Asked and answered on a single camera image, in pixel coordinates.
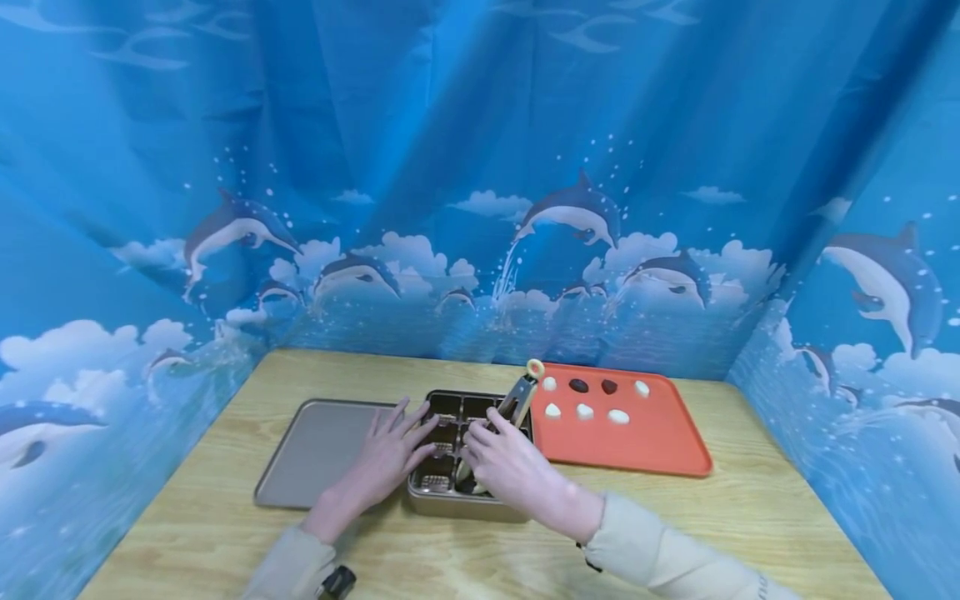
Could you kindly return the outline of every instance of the hand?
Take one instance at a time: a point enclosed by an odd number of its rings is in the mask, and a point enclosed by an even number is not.
[[[321,494],[303,521],[304,531],[332,544],[351,521],[385,500],[423,459],[436,452],[434,444],[417,446],[440,418],[434,415],[417,427],[430,404],[424,402],[407,416],[409,403],[410,398],[405,397],[389,414],[374,413],[360,456],[340,481]]]
[[[487,418],[498,434],[476,420],[464,436],[463,459],[477,482],[544,527],[588,543],[600,528],[603,497],[563,477],[496,409]]]

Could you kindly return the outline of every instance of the orange tray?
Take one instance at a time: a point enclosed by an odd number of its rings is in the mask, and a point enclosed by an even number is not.
[[[642,470],[688,477],[707,477],[713,460],[703,438],[673,383],[662,375],[546,364],[546,377],[557,380],[552,392],[537,387],[530,414],[537,448],[548,460],[573,465]],[[587,383],[583,394],[570,388],[571,379]],[[601,388],[604,379],[617,385],[608,395]],[[641,380],[650,395],[640,394],[634,382]],[[560,417],[551,419],[545,411],[550,404],[560,408]],[[577,405],[593,409],[593,418],[581,420]],[[608,418],[610,410],[630,417],[625,424]]]

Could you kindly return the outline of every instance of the watch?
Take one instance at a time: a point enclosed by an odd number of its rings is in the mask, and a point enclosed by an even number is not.
[[[324,579],[317,600],[344,600],[356,583],[357,576],[353,571],[340,565]]]

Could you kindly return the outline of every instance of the tongs handle ring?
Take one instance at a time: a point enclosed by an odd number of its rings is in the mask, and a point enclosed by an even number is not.
[[[539,359],[531,358],[527,361],[527,375],[529,375],[530,378],[540,381],[544,373],[546,373],[546,367]]]

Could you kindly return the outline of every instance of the gray baking tray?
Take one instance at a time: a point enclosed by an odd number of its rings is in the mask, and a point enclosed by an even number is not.
[[[263,471],[253,504],[308,510],[363,448],[373,414],[395,404],[311,399],[304,402]]]

